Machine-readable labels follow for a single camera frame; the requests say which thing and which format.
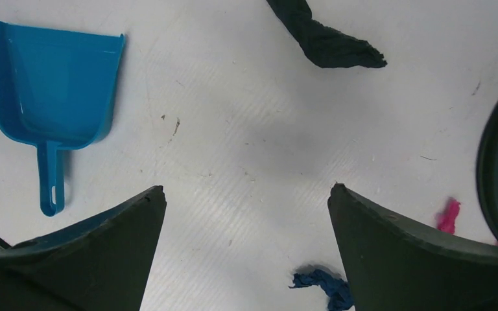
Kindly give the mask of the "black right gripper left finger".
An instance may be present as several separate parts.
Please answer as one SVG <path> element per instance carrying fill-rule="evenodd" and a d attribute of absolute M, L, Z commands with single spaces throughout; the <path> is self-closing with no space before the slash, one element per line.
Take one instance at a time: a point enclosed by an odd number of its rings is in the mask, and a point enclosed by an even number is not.
<path fill-rule="evenodd" d="M 166 206 L 163 187 L 153 186 L 0 249 L 0 310 L 139 310 Z"/>

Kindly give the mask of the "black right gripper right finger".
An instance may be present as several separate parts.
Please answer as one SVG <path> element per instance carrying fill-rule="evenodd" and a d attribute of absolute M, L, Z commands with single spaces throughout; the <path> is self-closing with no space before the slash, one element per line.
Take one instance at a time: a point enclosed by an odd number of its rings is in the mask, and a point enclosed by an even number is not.
<path fill-rule="evenodd" d="M 357 310 L 498 310 L 498 246 L 439 231 L 339 183 L 327 206 Z"/>

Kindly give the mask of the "blue plastic dustpan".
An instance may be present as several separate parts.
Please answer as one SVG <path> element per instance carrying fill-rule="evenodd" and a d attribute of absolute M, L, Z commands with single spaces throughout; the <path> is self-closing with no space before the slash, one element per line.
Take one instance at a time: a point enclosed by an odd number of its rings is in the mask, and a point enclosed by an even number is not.
<path fill-rule="evenodd" d="M 0 130 L 35 147 L 46 216 L 65 207 L 64 152 L 111 130 L 125 41 L 0 21 Z"/>

